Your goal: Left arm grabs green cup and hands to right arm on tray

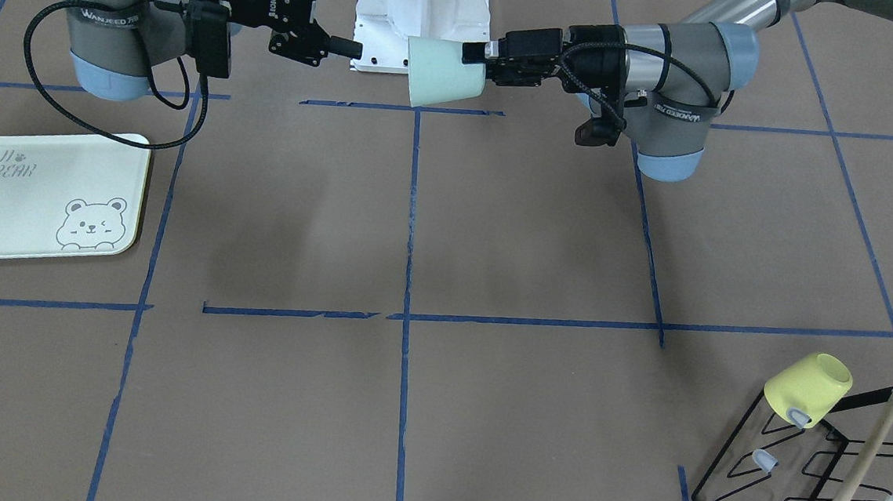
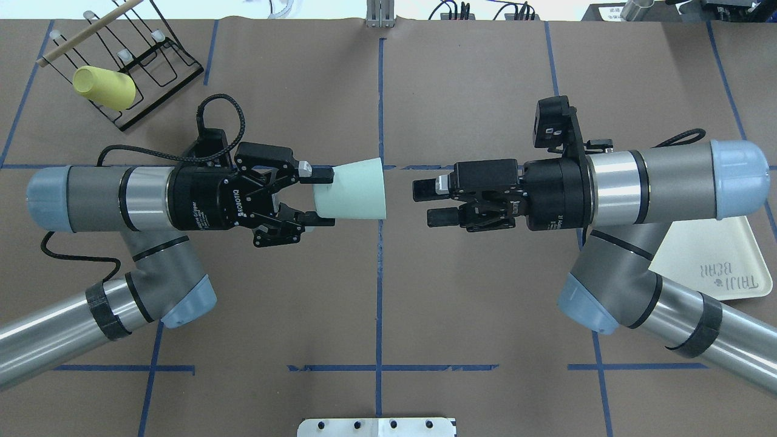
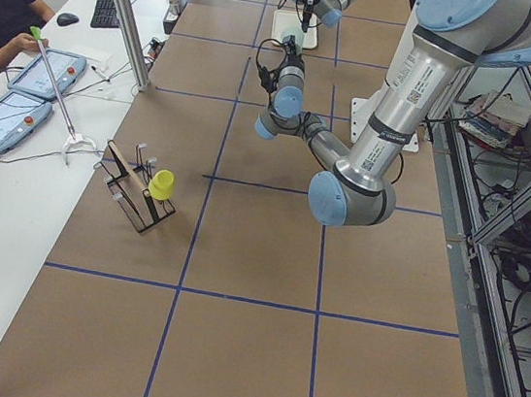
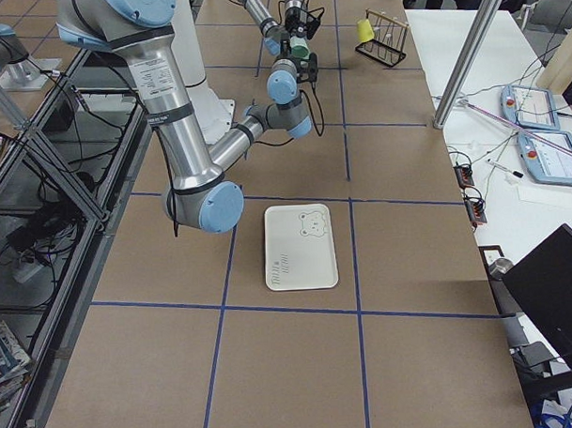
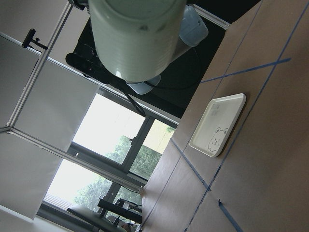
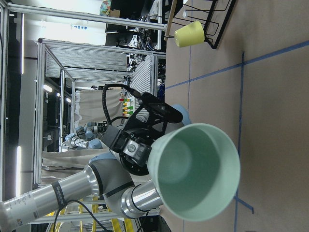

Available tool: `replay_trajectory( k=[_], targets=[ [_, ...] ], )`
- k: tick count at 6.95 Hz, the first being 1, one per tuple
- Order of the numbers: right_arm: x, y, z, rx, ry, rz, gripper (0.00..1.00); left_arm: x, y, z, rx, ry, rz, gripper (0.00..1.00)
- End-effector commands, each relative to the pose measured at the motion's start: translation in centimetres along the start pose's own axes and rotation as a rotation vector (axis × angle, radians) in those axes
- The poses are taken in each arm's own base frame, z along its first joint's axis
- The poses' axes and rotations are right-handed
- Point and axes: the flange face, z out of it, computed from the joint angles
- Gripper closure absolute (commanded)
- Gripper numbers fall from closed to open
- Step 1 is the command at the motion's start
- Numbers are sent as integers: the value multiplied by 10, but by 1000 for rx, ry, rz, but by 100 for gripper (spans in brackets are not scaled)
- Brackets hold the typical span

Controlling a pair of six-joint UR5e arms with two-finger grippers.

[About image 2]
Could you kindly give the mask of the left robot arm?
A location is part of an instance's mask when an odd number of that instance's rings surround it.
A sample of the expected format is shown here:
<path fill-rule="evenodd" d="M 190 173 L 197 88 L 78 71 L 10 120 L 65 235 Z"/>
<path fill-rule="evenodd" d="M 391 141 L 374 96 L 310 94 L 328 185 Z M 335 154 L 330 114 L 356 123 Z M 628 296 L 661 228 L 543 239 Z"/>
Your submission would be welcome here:
<path fill-rule="evenodd" d="M 332 167 L 297 160 L 288 147 L 242 142 L 195 146 L 169 165 L 109 165 L 36 171 L 27 187 L 31 219 L 53 259 L 105 263 L 105 276 L 72 297 L 2 327 L 2 390 L 54 370 L 149 324 L 169 328 L 214 309 L 217 293 L 191 242 L 194 231 L 249 229 L 259 247 L 297 243 L 332 218 L 277 201 L 293 185 L 332 188 Z"/>

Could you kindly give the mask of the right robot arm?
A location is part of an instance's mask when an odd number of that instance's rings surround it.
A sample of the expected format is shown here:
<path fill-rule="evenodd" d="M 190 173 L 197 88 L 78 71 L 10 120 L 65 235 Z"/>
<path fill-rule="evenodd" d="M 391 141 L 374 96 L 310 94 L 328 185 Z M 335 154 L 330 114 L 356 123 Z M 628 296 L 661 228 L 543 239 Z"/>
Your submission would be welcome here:
<path fill-rule="evenodd" d="M 729 263 L 750 235 L 736 222 L 758 210 L 770 188 L 769 164 L 749 141 L 561 157 L 461 161 L 447 175 L 414 181 L 416 202 L 458 201 L 431 209 L 430 227 L 469 232 L 590 226 L 557 305 L 599 334 L 619 326 L 658 338 L 686 359 L 718 366 L 775 393 L 775 328 L 733 309 L 713 289 L 731 279 Z"/>

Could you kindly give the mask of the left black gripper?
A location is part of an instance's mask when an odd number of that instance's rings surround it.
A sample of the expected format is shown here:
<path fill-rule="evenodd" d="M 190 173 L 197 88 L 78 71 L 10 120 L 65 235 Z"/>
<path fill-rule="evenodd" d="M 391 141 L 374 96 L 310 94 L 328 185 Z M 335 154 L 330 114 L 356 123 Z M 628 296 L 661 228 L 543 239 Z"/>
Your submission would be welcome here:
<path fill-rule="evenodd" d="M 169 184 L 169 215 L 181 231 L 252 230 L 254 245 L 299 243 L 302 233 L 335 226 L 335 218 L 299 211 L 280 203 L 276 194 L 287 186 L 330 185 L 331 166 L 295 160 L 288 147 L 241 142 L 234 167 L 178 166 Z"/>

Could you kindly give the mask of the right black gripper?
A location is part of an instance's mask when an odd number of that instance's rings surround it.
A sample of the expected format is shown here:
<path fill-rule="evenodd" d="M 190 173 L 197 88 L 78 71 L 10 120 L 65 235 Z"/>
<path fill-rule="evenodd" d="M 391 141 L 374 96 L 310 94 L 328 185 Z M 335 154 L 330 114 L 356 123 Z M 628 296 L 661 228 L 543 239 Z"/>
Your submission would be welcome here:
<path fill-rule="evenodd" d="M 468 232 L 509 229 L 525 217 L 531 231 L 583 228 L 591 224 L 591 182 L 575 160 L 462 161 L 454 172 L 414 180 L 414 202 L 444 199 L 459 207 L 427 210 L 427 226 L 458 226 Z"/>

